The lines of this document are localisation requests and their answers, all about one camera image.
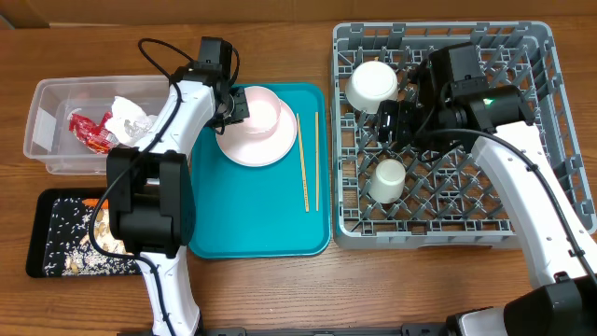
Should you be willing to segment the pink bowl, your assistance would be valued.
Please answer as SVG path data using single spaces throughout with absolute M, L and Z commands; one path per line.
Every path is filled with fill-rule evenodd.
M 281 117 L 278 96 L 262 86 L 244 88 L 249 117 L 240 124 L 244 133 L 255 137 L 271 135 Z

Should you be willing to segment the pink plate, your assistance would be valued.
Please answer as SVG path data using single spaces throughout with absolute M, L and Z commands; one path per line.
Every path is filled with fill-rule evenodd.
M 221 151 L 232 161 L 248 167 L 262 167 L 281 160 L 294 146 L 298 125 L 292 109 L 282 101 L 281 115 L 271 135 L 256 138 L 242 133 L 241 125 L 229 126 L 215 137 Z

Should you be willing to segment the white bowl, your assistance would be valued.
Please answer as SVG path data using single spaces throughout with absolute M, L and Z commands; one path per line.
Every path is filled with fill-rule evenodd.
M 354 109 L 366 114 L 376 114 L 381 102 L 397 100 L 397 75 L 386 63 L 379 61 L 361 63 L 350 76 L 345 95 Z

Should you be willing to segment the white cup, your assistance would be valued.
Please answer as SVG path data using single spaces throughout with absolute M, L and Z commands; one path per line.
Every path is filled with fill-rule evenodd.
M 383 160 L 373 172 L 368 194 L 377 203 L 393 203 L 401 197 L 405 179 L 406 170 L 400 161 Z

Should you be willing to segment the aluminium foil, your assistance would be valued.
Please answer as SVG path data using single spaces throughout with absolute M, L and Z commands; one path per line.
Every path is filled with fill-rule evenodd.
M 129 136 L 129 139 L 125 144 L 132 147 L 149 132 L 156 119 L 157 117 L 155 115 L 149 115 L 142 119 L 126 119 L 124 130 Z

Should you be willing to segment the red snack wrapper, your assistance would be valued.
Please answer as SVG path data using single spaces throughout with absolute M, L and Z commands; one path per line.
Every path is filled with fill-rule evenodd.
M 113 117 L 111 111 L 106 111 L 99 124 L 88 117 L 79 115 L 77 109 L 67 117 L 69 131 L 76 139 L 96 154 L 107 154 L 119 144 L 116 136 L 107 130 L 105 124 Z

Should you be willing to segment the orange carrot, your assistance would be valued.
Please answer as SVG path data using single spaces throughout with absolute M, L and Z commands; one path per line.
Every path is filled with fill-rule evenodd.
M 99 203 L 98 199 L 84 199 L 83 204 L 88 206 L 88 207 L 96 207 Z M 101 205 L 102 209 L 108 209 L 109 208 L 109 204 L 108 201 L 104 201 Z

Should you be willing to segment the pile of rice and peanuts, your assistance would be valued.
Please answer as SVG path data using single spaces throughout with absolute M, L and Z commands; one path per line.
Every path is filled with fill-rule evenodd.
M 52 203 L 49 215 L 48 237 L 42 261 L 46 277 L 137 275 L 135 261 L 109 258 L 94 247 L 113 254 L 126 252 L 124 243 L 113 237 L 110 230 L 109 210 L 83 204 L 81 197 L 59 198 Z

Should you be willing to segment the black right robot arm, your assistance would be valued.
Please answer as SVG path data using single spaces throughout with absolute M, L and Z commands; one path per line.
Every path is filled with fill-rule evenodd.
M 378 139 L 438 157 L 457 147 L 471 154 L 514 227 L 532 286 L 502 307 L 451 315 L 442 333 L 594 334 L 596 244 L 548 162 L 521 91 L 491 87 L 468 42 L 430 53 L 410 78 L 418 101 L 381 102 Z

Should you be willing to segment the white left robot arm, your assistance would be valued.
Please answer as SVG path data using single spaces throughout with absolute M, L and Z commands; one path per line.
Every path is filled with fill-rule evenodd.
M 123 242 L 150 299 L 152 335 L 200 335 L 201 311 L 190 288 L 187 245 L 196 222 L 188 157 L 204 128 L 223 133 L 248 118 L 243 90 L 234 86 L 239 53 L 220 37 L 201 40 L 190 58 L 166 77 L 169 96 L 148 133 L 106 159 L 110 230 Z

